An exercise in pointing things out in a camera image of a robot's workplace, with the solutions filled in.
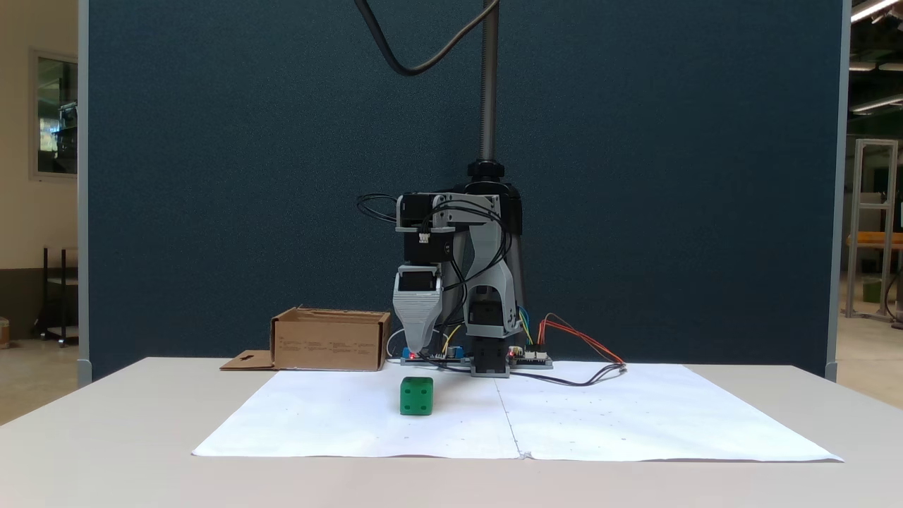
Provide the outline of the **grey wedge gripper finger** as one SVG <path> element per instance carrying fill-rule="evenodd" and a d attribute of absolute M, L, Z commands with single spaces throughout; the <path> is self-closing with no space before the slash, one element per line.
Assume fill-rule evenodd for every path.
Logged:
<path fill-rule="evenodd" d="M 406 346 L 411 353 L 420 353 L 432 340 L 442 299 L 442 292 L 393 293 L 394 314 L 403 325 Z"/>

